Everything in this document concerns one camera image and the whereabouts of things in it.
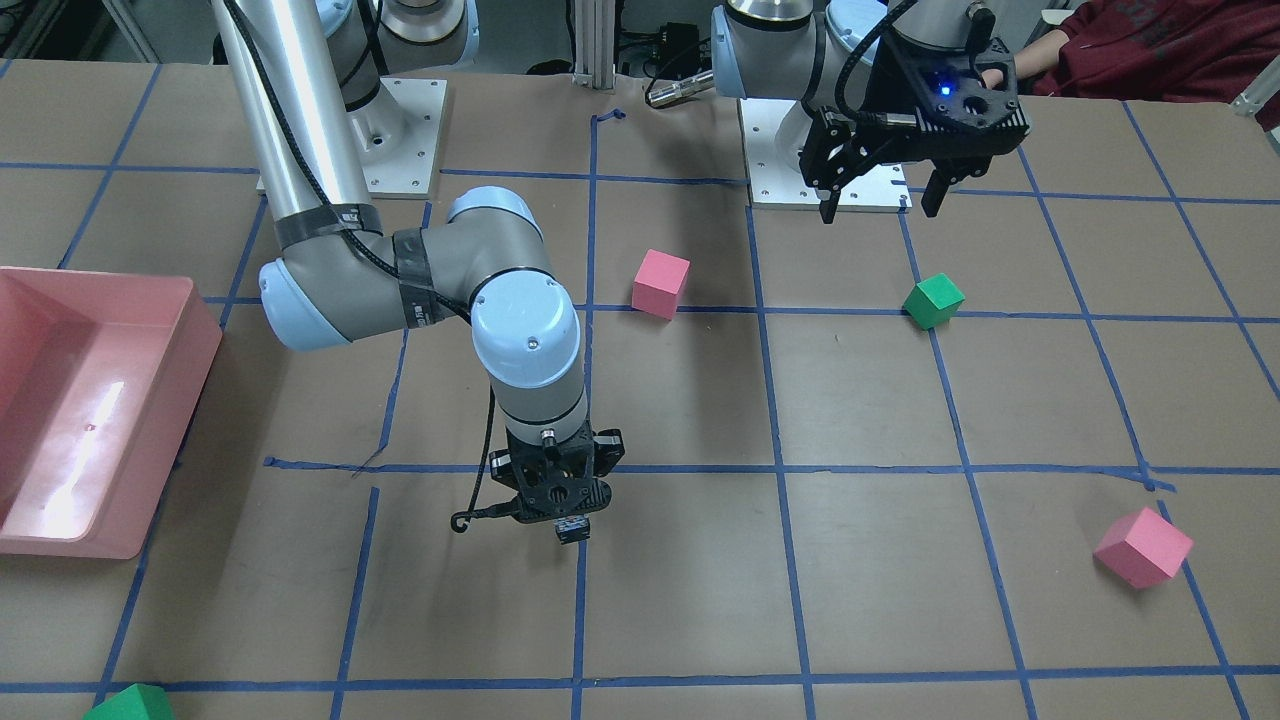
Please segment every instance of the white mounting plate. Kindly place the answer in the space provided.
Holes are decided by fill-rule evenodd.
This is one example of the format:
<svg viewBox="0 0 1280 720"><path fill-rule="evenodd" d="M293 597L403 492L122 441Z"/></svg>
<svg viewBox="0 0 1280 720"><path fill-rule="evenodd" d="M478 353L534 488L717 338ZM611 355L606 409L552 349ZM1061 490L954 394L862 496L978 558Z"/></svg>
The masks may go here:
<svg viewBox="0 0 1280 720"><path fill-rule="evenodd" d="M381 163L361 156L371 197L428 200L434 195L447 85L443 79L383 78L383 87L407 115L408 132ZM257 191L265 192L262 178Z"/></svg>
<svg viewBox="0 0 1280 720"><path fill-rule="evenodd" d="M739 101L742 123L742 150L751 178L751 204L778 210L810 210L818 206L818 193L804 184L794 158L778 154L774 136L795 100L748 99ZM840 193L838 210L856 213L899 213L911 208L911 193L901 165L878 165L855 179Z"/></svg>

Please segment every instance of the floor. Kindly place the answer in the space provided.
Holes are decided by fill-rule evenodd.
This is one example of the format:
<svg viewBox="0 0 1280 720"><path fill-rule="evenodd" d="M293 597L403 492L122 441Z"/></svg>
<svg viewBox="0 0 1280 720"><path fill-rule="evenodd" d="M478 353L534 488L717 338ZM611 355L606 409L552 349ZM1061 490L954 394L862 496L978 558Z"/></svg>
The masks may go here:
<svg viewBox="0 0 1280 720"><path fill-rule="evenodd" d="M1280 717L1280 160L1251 120L1027 99L938 218L826 227L749 206L730 101L447 81L435 197L383 219L529 201L627 443L591 539L449 532L465 327L274 340L225 68L4 63L0 264L188 275L225 337L140 557L0 557L0 716L147 682L182 720ZM649 247L692 261L669 323L627 306ZM968 300L922 332L899 307L938 272ZM1197 544L1138 592L1091 553L1144 506Z"/></svg>

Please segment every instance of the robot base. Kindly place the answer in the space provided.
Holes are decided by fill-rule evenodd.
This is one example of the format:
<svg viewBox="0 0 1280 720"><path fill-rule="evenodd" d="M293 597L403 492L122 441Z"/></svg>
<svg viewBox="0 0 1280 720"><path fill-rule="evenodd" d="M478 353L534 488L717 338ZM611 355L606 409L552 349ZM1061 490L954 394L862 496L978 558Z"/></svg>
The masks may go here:
<svg viewBox="0 0 1280 720"><path fill-rule="evenodd" d="M751 205L778 210L817 209L818 193L806 187L800 176L797 154L809 127L800 104L795 100L740 100L739 119L751 178ZM911 193L906 191L901 165L879 165L849 183L840 195L840 210L845 211L899 213L910 206Z"/></svg>
<svg viewBox="0 0 1280 720"><path fill-rule="evenodd" d="M372 197L433 197L440 158L447 83L443 79L383 78L387 92L347 113ZM262 181L257 191L265 192Z"/></svg>

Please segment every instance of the blue joint cover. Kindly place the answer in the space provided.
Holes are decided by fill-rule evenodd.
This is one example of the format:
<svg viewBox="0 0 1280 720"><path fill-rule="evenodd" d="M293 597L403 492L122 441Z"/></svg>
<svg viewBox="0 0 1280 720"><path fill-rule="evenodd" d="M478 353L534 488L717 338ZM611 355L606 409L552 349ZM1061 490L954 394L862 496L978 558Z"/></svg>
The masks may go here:
<svg viewBox="0 0 1280 720"><path fill-rule="evenodd" d="M476 208L492 208L495 210L506 210L508 213L515 213L520 215L529 224L534 225L538 231L538 237L543 237L543 228L538 227L538 220L534 219L534 213L525 204L525 200L516 195L515 192L507 190L506 187L498 187L493 184L486 184L481 187L472 187L471 190L462 193L461 197L453 201L449 206L449 222L457 218L467 210L475 210Z"/></svg>
<svg viewBox="0 0 1280 720"><path fill-rule="evenodd" d="M462 56L453 67L467 65L476 59L480 51L480 14L476 13L476 0L467 0L467 45L462 49Z"/></svg>
<svg viewBox="0 0 1280 720"><path fill-rule="evenodd" d="M581 333L564 286L538 270L512 270L480 287L471 305L471 342L494 379L532 389L573 366Z"/></svg>
<svg viewBox="0 0 1280 720"><path fill-rule="evenodd" d="M712 69L716 70L716 92L724 97L746 97L723 5L716 5L712 10Z"/></svg>
<svg viewBox="0 0 1280 720"><path fill-rule="evenodd" d="M257 287L262 291L262 309L275 337L289 350L351 345L302 292L283 259L262 265Z"/></svg>
<svg viewBox="0 0 1280 720"><path fill-rule="evenodd" d="M827 5L827 26L847 53L852 53L854 47L883 18L884 5L876 0L831 0L831 4ZM879 49L879 40L872 42L859 61L872 64L876 60L877 49Z"/></svg>
<svg viewBox="0 0 1280 720"><path fill-rule="evenodd" d="M316 10L320 13L320 27L324 28L325 37L333 37L342 23L347 22L355 0L316 0Z"/></svg>

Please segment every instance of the pink plastic container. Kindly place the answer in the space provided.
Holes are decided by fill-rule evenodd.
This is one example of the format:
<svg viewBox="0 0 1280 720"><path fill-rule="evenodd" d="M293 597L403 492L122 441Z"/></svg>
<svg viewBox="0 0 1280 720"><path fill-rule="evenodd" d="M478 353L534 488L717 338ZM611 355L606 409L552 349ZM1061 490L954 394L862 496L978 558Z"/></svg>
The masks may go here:
<svg viewBox="0 0 1280 720"><path fill-rule="evenodd" d="M189 278L0 268L0 552L137 555L220 340Z"/></svg>

